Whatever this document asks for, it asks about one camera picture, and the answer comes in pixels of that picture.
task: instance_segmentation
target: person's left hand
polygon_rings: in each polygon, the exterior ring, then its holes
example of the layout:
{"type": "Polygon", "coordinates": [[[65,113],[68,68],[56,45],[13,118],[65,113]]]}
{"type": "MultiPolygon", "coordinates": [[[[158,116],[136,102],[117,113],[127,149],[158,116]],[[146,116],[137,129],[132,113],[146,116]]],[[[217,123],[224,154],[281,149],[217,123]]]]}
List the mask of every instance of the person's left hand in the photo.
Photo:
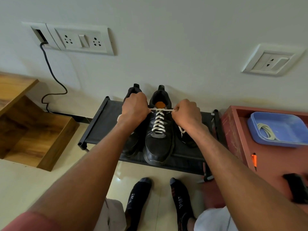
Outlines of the person's left hand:
{"type": "Polygon", "coordinates": [[[130,97],[125,99],[119,121],[130,123],[134,130],[150,112],[145,94],[142,92],[132,93],[130,97]]]}

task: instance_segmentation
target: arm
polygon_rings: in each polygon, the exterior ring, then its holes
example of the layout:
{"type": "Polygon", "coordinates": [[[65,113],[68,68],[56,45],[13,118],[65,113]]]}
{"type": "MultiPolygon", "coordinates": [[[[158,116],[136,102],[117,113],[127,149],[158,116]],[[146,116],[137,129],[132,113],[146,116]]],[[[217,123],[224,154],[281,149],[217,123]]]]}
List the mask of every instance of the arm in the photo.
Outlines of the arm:
{"type": "Polygon", "coordinates": [[[195,140],[228,210],[240,231],[308,229],[308,215],[244,166],[211,136],[196,103],[182,100],[172,111],[175,122],[195,140]]]}
{"type": "Polygon", "coordinates": [[[150,113],[143,93],[131,94],[112,131],[29,209],[63,230],[93,230],[126,140],[150,113]]]}

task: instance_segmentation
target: red sleeve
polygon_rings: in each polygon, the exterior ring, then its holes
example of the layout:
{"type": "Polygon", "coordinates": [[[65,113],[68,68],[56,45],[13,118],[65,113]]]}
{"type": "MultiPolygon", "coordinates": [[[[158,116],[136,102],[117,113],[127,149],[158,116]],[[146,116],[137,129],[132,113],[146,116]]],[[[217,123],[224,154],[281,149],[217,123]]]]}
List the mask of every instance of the red sleeve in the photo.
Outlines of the red sleeve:
{"type": "Polygon", "coordinates": [[[2,231],[60,231],[60,226],[39,213],[25,212],[16,217],[2,231]]]}

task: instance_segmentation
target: white switch plate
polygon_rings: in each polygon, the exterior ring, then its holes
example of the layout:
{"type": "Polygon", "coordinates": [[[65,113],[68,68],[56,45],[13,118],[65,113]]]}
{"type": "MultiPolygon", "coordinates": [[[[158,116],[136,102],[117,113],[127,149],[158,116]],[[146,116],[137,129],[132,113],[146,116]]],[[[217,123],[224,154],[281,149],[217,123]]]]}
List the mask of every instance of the white switch plate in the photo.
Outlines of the white switch plate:
{"type": "Polygon", "coordinates": [[[295,64],[304,51],[305,49],[295,46],[259,44],[242,72],[281,76],[295,64]]]}
{"type": "Polygon", "coordinates": [[[61,50],[114,55],[106,26],[47,24],[47,27],[61,50]]]}
{"type": "Polygon", "coordinates": [[[43,45],[44,49],[60,50],[58,45],[52,38],[52,35],[48,31],[46,23],[22,22],[22,25],[26,28],[26,30],[28,31],[28,33],[31,35],[32,39],[38,46],[44,41],[37,31],[40,30],[48,42],[48,44],[43,45]]]}

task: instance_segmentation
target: blue container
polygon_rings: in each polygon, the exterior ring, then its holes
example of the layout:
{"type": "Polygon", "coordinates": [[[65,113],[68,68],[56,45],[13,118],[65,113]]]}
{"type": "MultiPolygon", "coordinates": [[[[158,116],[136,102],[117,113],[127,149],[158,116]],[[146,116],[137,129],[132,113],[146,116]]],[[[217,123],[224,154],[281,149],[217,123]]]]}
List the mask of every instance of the blue container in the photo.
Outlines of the blue container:
{"type": "Polygon", "coordinates": [[[308,128],[299,117],[291,114],[254,112],[247,121],[254,141],[260,144],[300,147],[308,145],[308,128]],[[279,140],[268,140],[263,129],[257,124],[268,125],[279,140]]]}

